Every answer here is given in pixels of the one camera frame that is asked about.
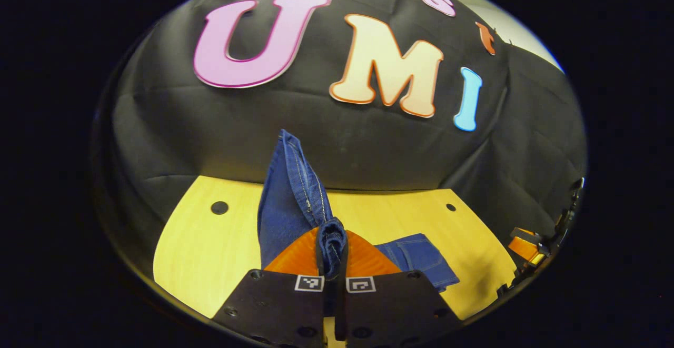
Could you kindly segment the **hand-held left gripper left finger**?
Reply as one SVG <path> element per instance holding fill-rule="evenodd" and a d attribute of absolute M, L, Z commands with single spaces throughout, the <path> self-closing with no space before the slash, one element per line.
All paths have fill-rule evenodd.
<path fill-rule="evenodd" d="M 273 347 L 324 347 L 327 281 L 318 232 L 301 235 L 264 269 L 249 270 L 214 322 Z"/>

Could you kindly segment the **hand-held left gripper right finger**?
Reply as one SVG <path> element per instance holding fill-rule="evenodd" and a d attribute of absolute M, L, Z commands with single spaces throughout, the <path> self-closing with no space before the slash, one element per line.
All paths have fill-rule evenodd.
<path fill-rule="evenodd" d="M 352 231 L 347 236 L 335 340 L 347 347 L 412 347 L 463 327 L 441 296 L 458 277 L 424 234 L 379 245 Z"/>

